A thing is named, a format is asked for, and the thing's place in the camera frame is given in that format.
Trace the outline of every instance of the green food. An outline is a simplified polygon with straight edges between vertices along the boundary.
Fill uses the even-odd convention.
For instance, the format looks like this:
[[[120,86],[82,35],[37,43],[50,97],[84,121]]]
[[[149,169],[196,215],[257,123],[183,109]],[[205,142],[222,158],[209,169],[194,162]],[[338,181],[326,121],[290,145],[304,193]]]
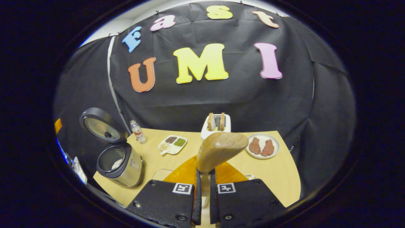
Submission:
[[[183,146],[185,144],[185,140],[184,139],[178,139],[176,142],[175,142],[175,145],[176,146]]]

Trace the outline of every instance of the white tray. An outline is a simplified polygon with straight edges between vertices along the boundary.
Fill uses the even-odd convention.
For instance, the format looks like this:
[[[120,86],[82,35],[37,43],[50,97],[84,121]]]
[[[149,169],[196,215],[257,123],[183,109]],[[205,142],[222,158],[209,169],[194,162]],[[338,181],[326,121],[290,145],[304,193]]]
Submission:
[[[172,143],[166,142],[166,140],[167,140],[168,138],[170,138],[170,137],[177,137],[177,138],[176,138]],[[176,146],[176,145],[174,145],[174,143],[177,142],[178,139],[184,139],[184,140],[185,140],[185,143],[184,143],[182,146]],[[160,146],[163,145],[163,144],[168,144],[168,145],[169,145],[169,146],[166,148],[166,150],[162,150],[162,149],[160,148]],[[180,152],[181,149],[182,149],[186,144],[187,144],[187,139],[186,139],[186,138],[181,137],[181,136],[169,135],[169,136],[167,136],[165,139],[163,139],[163,141],[158,145],[158,149],[161,150],[161,152],[160,152],[161,155],[165,155],[165,154],[167,154],[167,153],[168,153],[168,154],[175,155],[175,154],[177,154],[178,152]]]
[[[254,137],[256,137],[256,138],[259,139],[259,146],[260,146],[260,149],[261,149],[261,150],[263,150],[264,146],[266,145],[266,140],[271,139],[271,141],[273,142],[273,146],[274,146],[274,152],[273,152],[273,154],[270,155],[270,156],[265,157],[265,156],[262,156],[261,154],[255,155],[254,153],[250,152],[250,150],[249,150],[249,145],[250,145],[250,143],[252,142],[252,140],[253,140]],[[273,137],[273,136],[271,136],[271,135],[268,135],[268,134],[256,133],[256,134],[253,134],[253,135],[249,136],[249,137],[248,137],[248,140],[249,140],[249,144],[248,144],[248,146],[246,147],[247,153],[250,154],[252,157],[255,157],[255,158],[258,158],[258,159],[269,159],[269,158],[271,158],[271,157],[274,157],[274,156],[279,152],[279,150],[280,150],[280,143],[279,143],[279,141],[278,141],[275,137]]]

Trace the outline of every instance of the black backdrop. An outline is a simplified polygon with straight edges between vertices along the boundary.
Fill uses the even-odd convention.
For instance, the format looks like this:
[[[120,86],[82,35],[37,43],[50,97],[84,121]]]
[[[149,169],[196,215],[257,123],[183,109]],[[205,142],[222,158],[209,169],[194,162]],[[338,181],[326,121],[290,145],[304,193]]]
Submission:
[[[206,8],[225,5],[232,19],[212,20]],[[261,22],[252,11],[264,11],[279,28]],[[159,31],[153,22],[175,15],[176,24]],[[122,40],[141,26],[141,43],[131,53]],[[121,118],[108,85],[107,49],[111,38],[101,38],[79,49],[62,73],[55,98],[55,121],[63,127],[58,135],[62,148],[78,156],[90,182],[103,144],[85,132],[78,117],[89,107],[98,107]],[[226,80],[178,84],[177,58],[173,52],[190,47],[198,56],[210,43],[225,45]],[[277,47],[276,57],[283,77],[264,79],[255,43]],[[128,68],[156,57],[154,87],[135,91]],[[111,81],[126,123],[135,119],[141,127],[200,131],[210,112],[229,114],[233,132],[277,130],[296,162],[302,196],[324,185],[341,166],[355,126],[354,95],[348,73],[337,54],[317,34],[291,17],[249,5],[208,1],[177,6],[153,15],[123,31],[113,42]],[[146,68],[139,69],[142,82]]]
[[[350,175],[334,192],[283,227],[404,226],[400,200],[403,186],[399,181],[403,166],[399,140],[403,79],[398,77],[404,71],[399,48],[403,30],[398,29],[403,23],[403,4],[287,1],[296,7],[292,8],[273,3],[313,23],[311,26],[323,31],[328,40],[333,40],[333,36],[315,21],[342,41],[334,43],[335,50],[343,54],[350,72],[357,75],[352,79],[360,127],[353,153],[364,151]],[[121,2],[114,1],[59,4],[43,2],[38,7],[39,4],[24,2],[7,3],[2,13],[6,26],[2,49],[7,56],[3,70],[4,75],[9,75],[3,77],[6,87],[2,99],[9,101],[3,133],[14,134],[5,134],[5,145],[12,147],[2,153],[6,157],[3,165],[10,172],[3,177],[5,206],[1,218],[10,227],[116,226],[121,223],[105,213],[111,210],[101,210],[83,198],[86,194],[79,188],[80,180],[65,173],[63,176],[70,183],[77,184],[69,185],[60,169],[52,165],[53,161],[64,162],[53,142],[52,102],[56,75],[68,60],[69,51],[114,14],[136,6],[136,2],[126,2],[121,8],[115,8]],[[107,11],[112,14],[93,23]],[[349,53],[344,54],[343,46]],[[62,51],[66,52],[55,61]],[[51,154],[58,154],[54,160],[45,152],[46,148]]]

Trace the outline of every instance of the white device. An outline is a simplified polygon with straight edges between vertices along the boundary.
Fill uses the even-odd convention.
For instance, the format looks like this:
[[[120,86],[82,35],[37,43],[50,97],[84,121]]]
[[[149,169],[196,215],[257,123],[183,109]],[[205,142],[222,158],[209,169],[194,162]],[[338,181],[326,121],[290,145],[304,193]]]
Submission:
[[[215,132],[231,132],[231,127],[230,127],[230,116],[225,114],[225,120],[224,120],[224,130],[220,131],[220,122],[221,122],[221,114],[214,114],[213,117],[215,119],[215,129],[214,131],[208,130],[208,118],[204,121],[204,125],[202,126],[201,129],[201,139],[204,141],[208,136],[211,134],[214,134]]]

